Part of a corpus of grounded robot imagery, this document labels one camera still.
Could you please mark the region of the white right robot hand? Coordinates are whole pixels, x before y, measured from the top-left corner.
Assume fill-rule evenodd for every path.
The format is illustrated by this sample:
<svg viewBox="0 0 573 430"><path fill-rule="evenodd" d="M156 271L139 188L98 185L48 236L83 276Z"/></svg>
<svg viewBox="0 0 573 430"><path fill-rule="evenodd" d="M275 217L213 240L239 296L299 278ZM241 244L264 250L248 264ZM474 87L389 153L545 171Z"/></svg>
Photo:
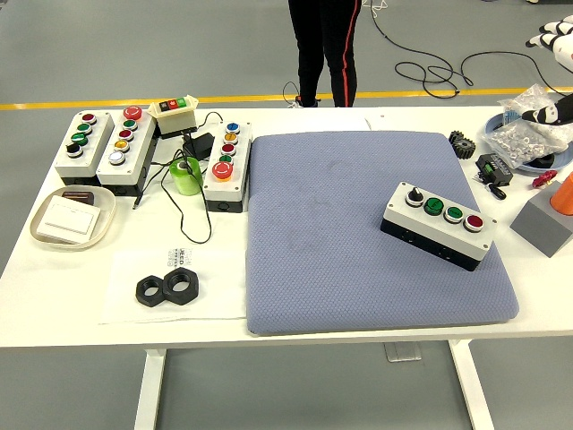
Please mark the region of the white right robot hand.
<svg viewBox="0 0 573 430"><path fill-rule="evenodd" d="M572 16L544 24L540 33L526 42L527 47L545 47L552 51L556 61L572 71ZM521 117L542 125L565 125L572 122L572 95L563 97L551 105L537 110L528 110Z"/></svg>

